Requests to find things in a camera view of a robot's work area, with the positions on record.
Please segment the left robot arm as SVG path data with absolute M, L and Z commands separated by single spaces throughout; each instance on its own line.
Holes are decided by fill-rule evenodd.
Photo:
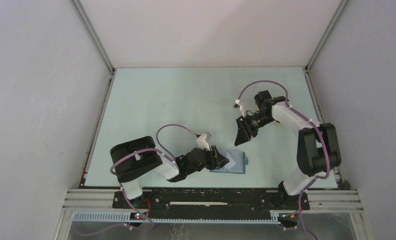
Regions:
M 110 150 L 113 165 L 110 173 L 116 176 L 125 193 L 124 201 L 131 208 L 143 204 L 144 195 L 139 177 L 156 171 L 167 181 L 175 183 L 203 169 L 220 170 L 231 163 L 216 146 L 208 143 L 209 133 L 198 134 L 197 147 L 185 155 L 170 158 L 156 148 L 151 136 L 114 146 Z

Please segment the blue card holder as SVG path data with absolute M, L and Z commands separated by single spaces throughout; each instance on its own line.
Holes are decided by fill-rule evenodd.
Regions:
M 229 160 L 221 169 L 210 170 L 212 173 L 245 174 L 248 158 L 240 150 L 222 150 L 221 155 Z

